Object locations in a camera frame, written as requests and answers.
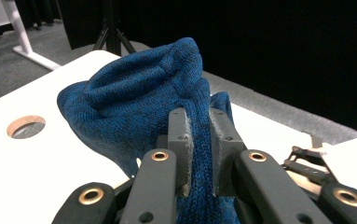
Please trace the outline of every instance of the white table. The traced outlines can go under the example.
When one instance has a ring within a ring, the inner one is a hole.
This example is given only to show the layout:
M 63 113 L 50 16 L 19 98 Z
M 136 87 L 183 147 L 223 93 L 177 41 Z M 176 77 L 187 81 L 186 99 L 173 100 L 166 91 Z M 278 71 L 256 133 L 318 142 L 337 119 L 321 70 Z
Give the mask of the white table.
M 77 139 L 56 103 L 62 89 L 88 80 L 117 58 L 93 51 L 0 98 L 0 223 L 50 223 L 79 186 L 102 182 L 115 188 L 128 179 Z M 278 162 L 288 157 L 292 146 L 311 147 L 306 133 L 236 105 L 233 115 L 246 146 L 264 150 Z M 9 137 L 9 124 L 26 116 L 43 118 L 42 132 L 27 139 Z
M 33 52 L 30 44 L 30 40 L 26 34 L 23 23 L 21 21 L 21 15 L 16 7 L 14 0 L 0 0 L 0 25 L 12 23 L 15 33 L 18 36 L 20 45 L 13 48 L 13 51 L 19 55 L 35 62 L 42 66 L 54 70 L 60 67 L 57 63 Z

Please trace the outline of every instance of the black curtain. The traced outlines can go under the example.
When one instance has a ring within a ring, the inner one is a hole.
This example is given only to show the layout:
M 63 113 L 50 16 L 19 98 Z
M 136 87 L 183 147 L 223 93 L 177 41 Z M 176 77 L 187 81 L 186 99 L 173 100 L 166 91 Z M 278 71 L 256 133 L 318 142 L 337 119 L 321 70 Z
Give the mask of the black curtain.
M 59 4 L 72 47 L 93 44 L 101 1 Z M 191 36 L 204 70 L 357 130 L 357 1 L 122 0 L 119 12 L 130 40 Z

